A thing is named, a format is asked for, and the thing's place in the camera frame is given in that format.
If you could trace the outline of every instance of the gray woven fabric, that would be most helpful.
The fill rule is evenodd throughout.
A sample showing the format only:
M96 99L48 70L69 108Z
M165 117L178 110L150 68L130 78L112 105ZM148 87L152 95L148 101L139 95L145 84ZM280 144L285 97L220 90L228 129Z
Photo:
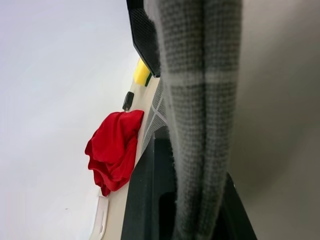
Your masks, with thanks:
M167 123L177 174L173 239L209 240L229 159L241 0L144 3L157 31L161 84L143 145L152 131Z

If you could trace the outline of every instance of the red towel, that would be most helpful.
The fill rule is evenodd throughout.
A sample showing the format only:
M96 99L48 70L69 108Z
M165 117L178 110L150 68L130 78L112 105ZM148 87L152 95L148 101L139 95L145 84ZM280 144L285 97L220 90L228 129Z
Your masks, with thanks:
M89 140L84 153L90 156L88 169L102 194L125 185L135 166L138 132L144 112L113 112Z

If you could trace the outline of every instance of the white wall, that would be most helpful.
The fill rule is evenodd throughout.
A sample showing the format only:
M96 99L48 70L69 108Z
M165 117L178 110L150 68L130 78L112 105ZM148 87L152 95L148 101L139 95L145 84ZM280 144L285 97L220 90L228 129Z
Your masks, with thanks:
M124 0L0 0L1 240L89 238L85 146L137 60Z
M259 240L320 236L320 1L245 0L231 173Z

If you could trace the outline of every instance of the yellow object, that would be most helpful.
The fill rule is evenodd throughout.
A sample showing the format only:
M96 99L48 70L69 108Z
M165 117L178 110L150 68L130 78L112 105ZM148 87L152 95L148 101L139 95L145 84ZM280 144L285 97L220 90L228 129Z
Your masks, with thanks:
M142 59L140 58L133 74L134 82L136 84L145 86L149 75L150 75L150 71L148 67L145 65L144 61L142 61Z

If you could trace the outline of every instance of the white plastic object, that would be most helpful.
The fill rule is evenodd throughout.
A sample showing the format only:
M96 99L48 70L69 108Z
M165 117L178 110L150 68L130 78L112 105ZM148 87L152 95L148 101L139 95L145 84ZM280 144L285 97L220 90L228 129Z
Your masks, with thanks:
M107 225L109 200L106 197L99 196L94 226L90 240L102 240Z

